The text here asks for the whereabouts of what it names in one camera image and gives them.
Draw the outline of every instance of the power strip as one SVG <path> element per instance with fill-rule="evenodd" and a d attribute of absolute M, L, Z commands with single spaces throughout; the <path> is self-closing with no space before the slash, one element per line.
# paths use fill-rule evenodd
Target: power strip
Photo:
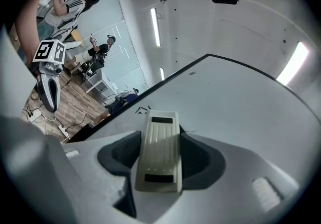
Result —
<path fill-rule="evenodd" d="M 34 122 L 37 118 L 41 116 L 41 112 L 36 109 L 32 111 L 33 115 L 31 117 L 27 116 L 30 123 Z"/>
<path fill-rule="evenodd" d="M 68 133 L 67 133 L 66 129 L 65 129 L 65 128 L 63 128 L 63 127 L 62 127 L 62 125 L 59 125 L 59 126 L 58 126 L 58 128 L 60 129 L 61 133 L 63 133 L 63 134 L 64 134 L 64 136 L 65 136 L 66 138 L 68 138 L 68 137 L 69 137 L 69 135 L 68 135 Z"/>

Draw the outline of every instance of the white wall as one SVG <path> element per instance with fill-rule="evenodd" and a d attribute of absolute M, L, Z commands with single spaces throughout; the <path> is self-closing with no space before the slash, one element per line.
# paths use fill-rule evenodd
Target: white wall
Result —
<path fill-rule="evenodd" d="M 310 101 L 316 101 L 321 92 L 313 85 L 320 68 L 316 63 L 321 32 L 303 0 L 241 0 L 236 6 L 216 5 L 211 0 L 132 3 L 157 81 L 161 80 L 160 67 L 168 76 L 206 53 L 244 62 L 277 77 L 298 41 L 303 41 L 310 55 L 289 87 L 303 95 L 312 86 L 310 94 L 315 99 Z M 163 18 L 158 20 L 160 48 L 155 45 L 150 16 L 154 7 Z"/>
<path fill-rule="evenodd" d="M 152 61 L 150 61 L 150 58 L 148 57 L 149 51 L 145 46 L 146 37 L 144 37 L 144 33 L 140 32 L 143 23 L 137 20 L 137 16 L 134 14 L 133 10 L 134 5 L 131 0 L 119 0 L 119 2 L 126 19 L 131 41 L 136 50 L 136 55 L 144 73 L 147 86 L 150 88 L 157 83 L 157 79 L 154 78 L 151 67 Z"/>
<path fill-rule="evenodd" d="M 79 16 L 78 32 L 83 39 L 124 20 L 119 0 L 100 0 Z"/>

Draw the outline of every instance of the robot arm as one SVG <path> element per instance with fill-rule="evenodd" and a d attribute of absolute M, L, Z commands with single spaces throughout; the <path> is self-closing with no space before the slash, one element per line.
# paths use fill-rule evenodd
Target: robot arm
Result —
<path fill-rule="evenodd" d="M 59 75 L 65 61 L 66 46 L 59 40 L 42 40 L 29 70 L 37 79 L 40 100 L 54 113 L 60 101 Z"/>

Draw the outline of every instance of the white ceiling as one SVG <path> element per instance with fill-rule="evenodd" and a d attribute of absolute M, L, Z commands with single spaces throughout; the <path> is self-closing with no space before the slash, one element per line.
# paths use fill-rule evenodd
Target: white ceiling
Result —
<path fill-rule="evenodd" d="M 206 53 L 244 62 L 276 77 L 298 41 L 304 41 L 312 52 L 307 62 L 312 71 L 297 81 L 312 82 L 319 70 L 319 27 L 303 0 L 241 0 L 236 6 L 216 5 L 211 0 L 132 2 L 147 58 L 159 80 L 160 67 L 168 76 Z M 155 45 L 150 17 L 154 7 L 162 18 L 158 20 L 160 48 Z"/>

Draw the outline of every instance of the cable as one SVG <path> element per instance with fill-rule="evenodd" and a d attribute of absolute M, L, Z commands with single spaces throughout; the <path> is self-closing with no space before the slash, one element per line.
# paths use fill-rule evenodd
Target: cable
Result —
<path fill-rule="evenodd" d="M 32 100 L 38 100 L 38 99 L 39 99 L 39 94 L 38 94 L 38 98 L 33 98 L 33 97 L 32 97 L 33 93 L 37 93 L 37 94 L 38 94 L 37 91 L 33 91 L 33 92 L 31 93 L 31 95 L 30 95 L 30 98 L 31 98 Z"/>
<path fill-rule="evenodd" d="M 71 80 L 71 79 L 69 79 L 69 80 L 67 81 L 67 83 L 66 83 L 66 84 L 64 84 L 64 85 L 61 87 L 61 89 L 60 89 L 60 90 L 62 90 L 66 85 L 69 85 L 71 81 L 72 81 L 72 80 Z"/>
<path fill-rule="evenodd" d="M 23 113 L 24 113 L 24 115 L 27 117 L 27 119 L 28 119 L 28 115 L 23 111 Z"/>
<path fill-rule="evenodd" d="M 162 17 L 160 13 L 157 13 L 157 18 L 158 19 L 163 19 L 164 17 Z"/>
<path fill-rule="evenodd" d="M 107 97 L 105 97 L 103 100 L 102 100 L 102 102 L 105 104 L 105 105 L 110 105 L 110 104 L 106 104 L 104 101 L 105 101 L 105 99 L 107 99 L 107 98 L 109 98 L 109 97 L 111 97 L 111 96 L 113 96 L 113 95 L 115 95 L 115 98 L 117 97 L 117 96 L 119 96 L 120 94 L 122 94 L 122 93 L 124 93 L 124 92 L 127 92 L 127 93 L 129 93 L 129 91 L 128 90 L 124 90 L 123 92 L 120 92 L 120 93 L 114 93 L 114 94 L 111 94 L 111 95 L 109 95 L 109 96 L 107 96 Z"/>
<path fill-rule="evenodd" d="M 118 104 L 119 102 L 115 103 L 115 105 L 111 108 L 110 110 L 110 114 L 112 114 L 112 111 L 114 110 L 115 106 Z"/>
<path fill-rule="evenodd" d="M 63 140 L 62 142 L 60 142 L 60 144 L 62 144 L 63 142 L 65 142 L 67 139 L 70 140 L 70 137 L 67 136 L 67 138 L 66 138 L 65 140 Z"/>
<path fill-rule="evenodd" d="M 28 116 L 29 116 L 29 117 L 31 117 L 31 114 L 30 114 L 26 109 L 23 109 L 23 110 L 28 113 Z"/>
<path fill-rule="evenodd" d="M 37 123 L 37 124 L 39 124 L 39 123 L 45 121 L 45 130 L 46 130 L 46 134 L 48 135 L 48 132 L 47 132 L 47 121 L 54 122 L 54 121 L 56 120 L 56 113 L 54 113 L 54 117 L 55 117 L 55 118 L 54 118 L 53 120 L 51 120 L 51 119 L 49 119 L 49 118 L 46 117 L 44 111 L 43 111 L 40 107 L 35 107 L 33 110 L 31 110 L 29 106 L 27 107 L 27 109 L 28 109 L 28 108 L 29 108 L 30 111 L 34 111 L 34 110 L 36 110 L 36 109 L 38 109 L 38 110 L 40 111 L 41 115 L 43 116 L 43 119 L 42 119 L 40 122 L 37 122 L 36 120 L 34 120 L 34 122 Z"/>
<path fill-rule="evenodd" d="M 30 107 L 29 107 L 29 106 L 27 107 L 27 110 L 29 110 L 29 111 L 30 111 L 30 114 L 32 114 L 32 112 L 34 111 L 34 109 L 30 109 Z"/>
<path fill-rule="evenodd" d="M 79 124 L 74 124 L 74 125 L 69 126 L 68 128 L 66 128 L 66 132 L 67 132 L 71 127 L 74 127 L 74 126 L 78 126 L 78 125 L 80 125 L 80 124 L 83 124 L 83 122 L 85 121 L 86 115 L 89 115 L 89 116 L 91 117 L 92 121 L 94 122 L 94 119 L 93 119 L 93 117 L 92 117 L 90 114 L 85 114 L 85 117 L 84 117 L 84 119 L 82 120 L 81 123 L 79 123 Z"/>
<path fill-rule="evenodd" d="M 60 120 L 57 119 L 56 117 L 56 120 L 61 124 L 62 127 L 64 127 L 64 125 L 62 124 L 62 122 Z"/>
<path fill-rule="evenodd" d="M 54 33 L 53 34 L 53 32 L 51 33 L 51 35 L 50 35 L 50 37 L 51 37 L 51 39 L 55 39 L 55 35 L 57 35 L 60 31 L 63 31 L 63 30 L 66 30 L 66 31 L 64 31 L 63 33 L 66 33 L 66 32 L 68 32 L 70 29 L 60 29 L 60 30 L 58 30 L 56 33 Z"/>
<path fill-rule="evenodd" d="M 37 11 L 37 14 L 38 14 L 39 12 L 41 12 L 48 4 L 50 4 L 52 1 L 53 1 L 53 0 L 50 0 L 45 6 L 43 6 L 40 10 L 38 10 L 38 11 Z"/>

